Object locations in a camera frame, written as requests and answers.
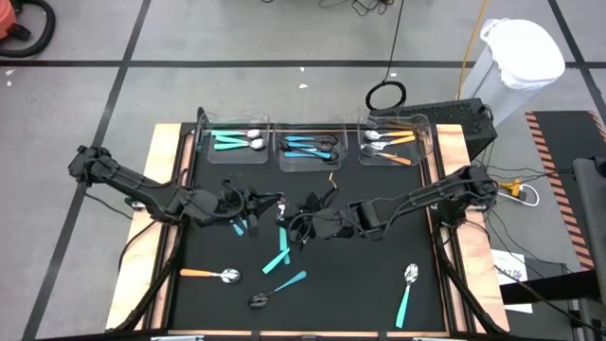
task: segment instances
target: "plywood edge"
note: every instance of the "plywood edge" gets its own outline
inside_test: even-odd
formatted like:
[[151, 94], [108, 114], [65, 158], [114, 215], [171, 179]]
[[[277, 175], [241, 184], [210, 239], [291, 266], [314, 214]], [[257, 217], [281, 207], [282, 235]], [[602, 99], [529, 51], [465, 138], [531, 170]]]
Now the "plywood edge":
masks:
[[[465, 136], [460, 125], [439, 124], [437, 135], [447, 175], [470, 165]], [[486, 230], [482, 213], [468, 209], [467, 219]], [[463, 224], [457, 229], [467, 284], [494, 322], [508, 331], [508, 319], [494, 270], [488, 234], [477, 225]], [[483, 331], [477, 320], [475, 327], [479, 332]]]
[[[145, 176], [160, 183], [170, 180], [180, 131], [179, 123], [156, 124], [145, 165]], [[147, 212], [135, 212], [128, 240], [151, 222]], [[161, 226], [155, 224], [141, 235], [124, 256], [107, 318], [107, 329], [124, 321], [150, 287]]]

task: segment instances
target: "plastic bin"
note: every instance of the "plastic bin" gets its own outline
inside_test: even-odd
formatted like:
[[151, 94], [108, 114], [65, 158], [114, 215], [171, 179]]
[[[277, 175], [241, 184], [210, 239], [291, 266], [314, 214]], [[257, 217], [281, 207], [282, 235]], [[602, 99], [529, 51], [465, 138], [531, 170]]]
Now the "plastic bin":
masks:
[[564, 72], [560, 49], [528, 20], [488, 20], [480, 38], [487, 43], [461, 89], [461, 99], [481, 98], [500, 124]]

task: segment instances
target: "teal handle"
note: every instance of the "teal handle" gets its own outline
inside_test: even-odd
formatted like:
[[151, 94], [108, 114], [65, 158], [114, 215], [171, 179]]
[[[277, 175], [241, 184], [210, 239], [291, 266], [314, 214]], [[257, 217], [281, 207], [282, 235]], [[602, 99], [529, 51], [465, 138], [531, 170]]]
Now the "teal handle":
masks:
[[223, 135], [215, 136], [215, 139], [218, 142], [227, 142], [227, 143], [247, 143], [247, 141], [240, 140], [239, 138], [227, 137]]
[[278, 286], [275, 290], [274, 293], [277, 293], [278, 291], [286, 288], [287, 286], [297, 283], [298, 281], [300, 281], [301, 279], [305, 278], [307, 276], [307, 272], [305, 271], [301, 271], [300, 273], [296, 274], [296, 276], [294, 276], [293, 278], [291, 278], [291, 280], [287, 281], [286, 283]]
[[313, 145], [298, 142], [289, 142], [288, 146], [293, 148], [313, 148]]
[[401, 329], [404, 325], [404, 317], [406, 316], [406, 306], [408, 305], [408, 294], [410, 293], [410, 285], [406, 285], [406, 291], [404, 297], [401, 299], [400, 309], [398, 310], [398, 316], [396, 317], [396, 327]]
[[311, 136], [286, 136], [287, 141], [312, 141], [315, 137]]
[[280, 261], [284, 257], [286, 257], [286, 255], [288, 255], [289, 251], [291, 251], [291, 249], [287, 248], [286, 250], [282, 251], [279, 255], [277, 255], [277, 257], [274, 258], [272, 261], [270, 261], [267, 265], [265, 265], [265, 267], [263, 268], [263, 274], [267, 275], [267, 274], [269, 274], [270, 271], [274, 270], [276, 265], [278, 265], [280, 263]]
[[215, 145], [213, 146], [215, 151], [225, 151], [242, 147], [248, 147], [248, 145], [242, 143], [215, 143]]
[[307, 150], [307, 152], [320, 156], [322, 158], [330, 159], [330, 153], [324, 153], [324, 152], [312, 151], [312, 150]]
[[[288, 248], [288, 240], [286, 239], [286, 228], [280, 228], [280, 251], [284, 251]], [[291, 257], [287, 254], [284, 256], [284, 264], [288, 265], [291, 263]]]
[[211, 135], [213, 136], [242, 136], [246, 135], [244, 132], [239, 131], [211, 131]]
[[231, 225], [234, 227], [234, 229], [236, 230], [236, 233], [239, 236], [244, 235], [244, 231], [242, 231], [242, 229], [238, 226], [238, 224], [234, 223], [234, 221], [231, 221]]

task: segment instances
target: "wooden board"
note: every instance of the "wooden board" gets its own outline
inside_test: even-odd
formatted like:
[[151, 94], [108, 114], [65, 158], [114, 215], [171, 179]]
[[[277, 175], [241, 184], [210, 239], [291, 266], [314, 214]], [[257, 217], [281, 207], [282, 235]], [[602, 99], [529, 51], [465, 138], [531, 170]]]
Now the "wooden board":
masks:
[[[180, 130], [181, 124], [157, 124], [155, 126], [148, 160], [143, 172], [145, 176], [160, 183], [170, 180]], [[151, 222], [148, 212], [135, 212], [128, 240]], [[122, 323], [150, 286], [161, 226], [161, 224], [155, 224], [151, 227], [139, 237], [137, 242], [131, 245], [129, 251], [124, 255], [117, 277], [114, 299], [107, 318], [107, 329]]]
[[[165, 182], [170, 179], [175, 160], [175, 152], [179, 140], [180, 124], [159, 124], [154, 131], [148, 163], [146, 165], [145, 175], [150, 178]], [[438, 125], [438, 141], [443, 157], [443, 165], [446, 174], [450, 174], [459, 168], [469, 165], [470, 160], [467, 155], [465, 138], [462, 129], [458, 125]], [[436, 161], [431, 155], [429, 157], [429, 166], [432, 180], [437, 180]], [[468, 210], [467, 218], [469, 221], [484, 226], [481, 213]], [[129, 238], [137, 233], [142, 227], [150, 222], [147, 213], [136, 213]], [[457, 229], [458, 238], [461, 247], [465, 274], [470, 290], [478, 299], [480, 304], [486, 309], [494, 321], [503, 329], [508, 330], [508, 321], [505, 314], [505, 307], [501, 298], [501, 292], [497, 282], [494, 263], [490, 252], [490, 244], [485, 232], [479, 230], [472, 224], [464, 224]], [[133, 245], [132, 250], [127, 253], [122, 264], [122, 270], [118, 276], [116, 292], [110, 317], [108, 319], [108, 328], [112, 328], [122, 322], [136, 305], [139, 298], [145, 293], [150, 285], [153, 263], [157, 253], [157, 244], [160, 237], [159, 226], [153, 227], [148, 233], [142, 236], [142, 240]], [[454, 313], [457, 328], [465, 330], [465, 319], [461, 306], [461, 298], [455, 287], [451, 285], [454, 301]], [[161, 320], [160, 307], [164, 307], [164, 296], [166, 288], [160, 291], [156, 299], [156, 310], [152, 320], [152, 325], [158, 328]], [[479, 332], [483, 331], [476, 322], [476, 328]], [[186, 333], [202, 333], [208, 331], [188, 331]], [[350, 332], [344, 332], [349, 336], [356, 336]], [[357, 336], [376, 336], [375, 332], [368, 335]], [[389, 336], [410, 336], [407, 332], [390, 332]], [[443, 336], [443, 334], [432, 334], [426, 336]]]
[[[438, 125], [437, 138], [446, 175], [470, 164], [465, 145], [465, 136], [460, 125]], [[468, 221], [479, 224], [486, 229], [482, 213], [471, 209], [468, 209], [466, 213]], [[501, 298], [496, 271], [494, 270], [494, 262], [487, 233], [480, 230], [474, 224], [464, 224], [456, 231], [461, 248], [467, 286], [494, 322], [508, 331], [508, 318], [505, 314], [505, 306]], [[475, 327], [478, 332], [484, 330], [477, 320], [475, 320]]]

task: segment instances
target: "metal spoon head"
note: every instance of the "metal spoon head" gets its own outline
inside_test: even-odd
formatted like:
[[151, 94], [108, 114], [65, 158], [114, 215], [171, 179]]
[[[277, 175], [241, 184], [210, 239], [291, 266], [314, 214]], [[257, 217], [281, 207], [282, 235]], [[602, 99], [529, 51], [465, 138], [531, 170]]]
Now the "metal spoon head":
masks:
[[364, 136], [369, 139], [369, 140], [378, 140], [379, 138], [381, 138], [381, 134], [377, 133], [376, 131], [365, 131], [364, 132]]
[[251, 129], [246, 132], [246, 137], [248, 138], [257, 138], [261, 136], [261, 131], [259, 129]]
[[254, 295], [249, 301], [248, 306], [255, 309], [265, 307], [269, 297], [263, 293]]
[[250, 148], [258, 151], [265, 147], [265, 142], [263, 141], [262, 138], [255, 138], [254, 140], [250, 141], [249, 146], [250, 146]]
[[389, 145], [389, 142], [370, 142], [368, 145], [373, 151], [380, 152]]
[[221, 273], [221, 280], [225, 283], [233, 283], [240, 279], [240, 271], [236, 269], [225, 269]]
[[412, 263], [406, 266], [406, 270], [404, 271], [404, 278], [406, 278], [406, 284], [412, 284], [417, 280], [419, 276], [419, 268], [416, 264]]

